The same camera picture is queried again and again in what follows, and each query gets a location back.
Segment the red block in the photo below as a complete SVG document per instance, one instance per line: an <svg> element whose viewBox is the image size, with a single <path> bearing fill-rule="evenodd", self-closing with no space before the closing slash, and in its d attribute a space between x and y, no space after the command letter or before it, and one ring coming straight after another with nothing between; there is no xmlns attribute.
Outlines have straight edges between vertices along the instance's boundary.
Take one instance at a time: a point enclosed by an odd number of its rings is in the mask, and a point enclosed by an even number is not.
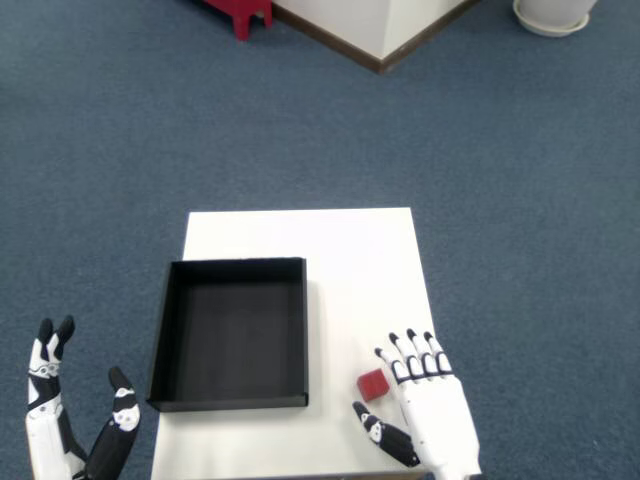
<svg viewBox="0 0 640 480"><path fill-rule="evenodd" d="M271 26L271 0L205 0L209 5L233 17L233 30L241 41L249 39L249 18L258 12L264 14L264 24Z"/></svg>
<svg viewBox="0 0 640 480"><path fill-rule="evenodd" d="M365 402L383 396L389 391L389 384L381 369L374 370L358 377L358 389Z"/></svg>

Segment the white wall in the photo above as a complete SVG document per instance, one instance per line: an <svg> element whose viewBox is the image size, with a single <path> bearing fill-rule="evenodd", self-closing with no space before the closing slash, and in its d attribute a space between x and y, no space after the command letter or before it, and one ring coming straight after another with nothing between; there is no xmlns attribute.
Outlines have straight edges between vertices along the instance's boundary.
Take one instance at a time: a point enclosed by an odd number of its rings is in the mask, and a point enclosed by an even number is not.
<svg viewBox="0 0 640 480"><path fill-rule="evenodd" d="M382 57L389 55L464 0L390 1Z"/></svg>
<svg viewBox="0 0 640 480"><path fill-rule="evenodd" d="M274 0L274 3L382 58L392 1L395 0Z"/></svg>
<svg viewBox="0 0 640 480"><path fill-rule="evenodd" d="M382 59L463 1L274 0L274 3Z"/></svg>

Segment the blue carpet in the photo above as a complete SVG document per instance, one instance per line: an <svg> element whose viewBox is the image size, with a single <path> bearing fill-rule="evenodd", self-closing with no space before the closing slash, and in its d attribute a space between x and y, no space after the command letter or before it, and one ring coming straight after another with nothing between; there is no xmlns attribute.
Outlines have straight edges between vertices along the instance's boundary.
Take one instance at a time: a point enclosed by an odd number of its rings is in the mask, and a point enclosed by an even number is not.
<svg viewBox="0 0 640 480"><path fill-rule="evenodd" d="M279 23L238 44L185 0L5 0L0 477L29 477L44 316L77 317L83 445L112 364L143 396L187 212L407 205L490 478L640 478L638 24L601 2L549 40L485 0L376 76ZM121 478L149 477L156 420Z"/></svg>

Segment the brown baseboard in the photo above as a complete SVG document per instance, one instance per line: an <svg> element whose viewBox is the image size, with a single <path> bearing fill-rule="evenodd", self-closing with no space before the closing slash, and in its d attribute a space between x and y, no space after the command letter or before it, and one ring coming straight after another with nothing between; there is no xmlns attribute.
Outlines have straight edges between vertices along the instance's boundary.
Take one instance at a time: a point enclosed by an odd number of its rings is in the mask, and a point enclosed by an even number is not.
<svg viewBox="0 0 640 480"><path fill-rule="evenodd" d="M286 23L287 25L301 31L309 37L317 40L318 42L326 45L327 47L341 53L342 55L349 57L351 60L359 63L363 67L373 70L376 73L384 73L391 67L400 62L403 58L407 57L411 52L417 49L423 43L431 40L440 30L449 25L451 22L459 18L464 12L466 12L473 5L480 0L464 0L460 5L455 7L450 12L440 17L434 23L422 30L416 36L411 38L405 44L391 52L384 58L378 58L364 50L352 45L341 38L336 37L334 34L326 31L325 29L318 27L317 25L299 17L295 13L281 7L280 5L273 4L273 16L278 20Z"/></svg>

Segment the red cube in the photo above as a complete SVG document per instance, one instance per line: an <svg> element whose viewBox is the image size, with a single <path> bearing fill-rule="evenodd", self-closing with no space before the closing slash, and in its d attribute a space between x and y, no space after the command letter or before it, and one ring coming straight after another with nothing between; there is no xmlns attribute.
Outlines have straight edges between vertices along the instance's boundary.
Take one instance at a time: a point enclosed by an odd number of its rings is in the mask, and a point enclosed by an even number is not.
<svg viewBox="0 0 640 480"><path fill-rule="evenodd" d="M379 368L358 377L358 389L365 402L383 396L389 391L389 384Z"/></svg>

